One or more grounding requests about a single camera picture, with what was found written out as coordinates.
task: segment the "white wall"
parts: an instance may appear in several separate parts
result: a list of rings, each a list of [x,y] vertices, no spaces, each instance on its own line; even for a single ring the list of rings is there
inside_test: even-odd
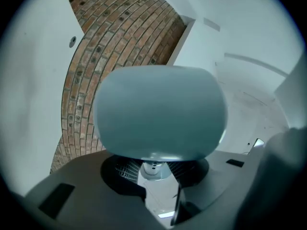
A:
[[[275,92],[290,128],[307,126],[307,57],[304,54]]]
[[[208,26],[204,26],[199,21],[191,22],[186,30],[189,31],[189,34],[184,44],[181,47],[178,45],[172,54],[173,57],[178,47],[180,47],[176,60],[172,64],[203,68],[216,76],[215,62],[224,58],[221,34]]]
[[[226,134],[217,150],[248,152],[256,139],[267,142],[273,135],[288,128],[276,102],[265,105],[231,85],[221,84],[221,87],[228,104],[228,122]]]
[[[9,188],[21,195],[49,175],[64,81],[82,37],[68,0],[27,0],[1,42],[0,165]]]
[[[225,57],[217,62],[218,80],[236,86],[268,104],[285,77],[264,67],[243,60]]]
[[[219,57],[211,56],[209,59],[206,54],[218,38],[218,42],[222,44],[219,47],[223,54],[250,58],[287,75],[305,48],[296,25],[278,0],[167,1],[184,17],[191,17],[199,24],[203,23],[205,18],[220,26],[218,36],[206,33],[209,30],[207,26],[204,25],[202,29],[198,26],[198,33],[202,38],[195,37],[194,47],[190,47],[189,50],[199,52],[202,49],[203,61],[220,61]],[[257,74],[257,69],[263,67],[246,61],[242,61],[240,66],[240,69],[246,69],[250,79]],[[238,80],[241,78],[239,68],[231,69]],[[280,76],[274,76],[274,81],[280,82]]]

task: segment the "black slot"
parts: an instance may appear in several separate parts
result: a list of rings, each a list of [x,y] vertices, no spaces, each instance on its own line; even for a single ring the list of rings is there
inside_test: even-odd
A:
[[[244,164],[244,162],[238,161],[238,160],[234,160],[234,159],[230,159],[226,163],[229,163],[231,165],[234,165],[234,166],[237,166],[237,167],[240,167],[240,168],[242,168],[242,166]]]
[[[44,202],[39,206],[39,209],[49,217],[55,219],[74,188],[75,187],[72,185],[61,183],[44,200]]]

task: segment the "black strip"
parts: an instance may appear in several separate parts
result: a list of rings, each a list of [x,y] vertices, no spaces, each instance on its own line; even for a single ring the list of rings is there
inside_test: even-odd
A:
[[[61,183],[39,206],[39,209],[55,219],[74,188],[72,185]]]
[[[104,182],[118,194],[127,196],[139,196],[143,202],[145,202],[146,189],[128,180],[127,178],[120,176],[119,171],[116,169],[116,165],[125,165],[129,160],[130,158],[121,157],[118,155],[113,155],[107,158],[101,166],[101,177]],[[137,160],[133,161],[137,164],[142,164],[141,162],[137,162]]]
[[[229,163],[231,165],[234,165],[234,166],[237,166],[237,167],[240,167],[240,168],[242,168],[242,166],[244,164],[244,162],[238,161],[238,160],[234,160],[234,159],[230,159],[226,163]]]

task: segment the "silver cylinder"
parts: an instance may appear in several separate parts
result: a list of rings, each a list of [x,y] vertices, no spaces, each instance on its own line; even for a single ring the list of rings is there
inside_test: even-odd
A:
[[[144,170],[149,175],[158,174],[165,162],[144,161]]]

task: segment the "gray panel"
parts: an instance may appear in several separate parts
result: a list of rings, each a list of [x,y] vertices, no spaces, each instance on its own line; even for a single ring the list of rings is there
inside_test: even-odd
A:
[[[108,151],[78,157],[51,174],[26,196],[38,206],[60,183],[75,186],[56,221],[78,229],[163,229],[140,197],[119,195],[101,178]]]
[[[183,188],[186,202],[193,203],[198,209],[205,210],[228,188],[230,183],[243,168],[226,163],[229,159],[244,162],[246,155],[214,151],[206,160],[209,171],[205,178],[193,187]]]

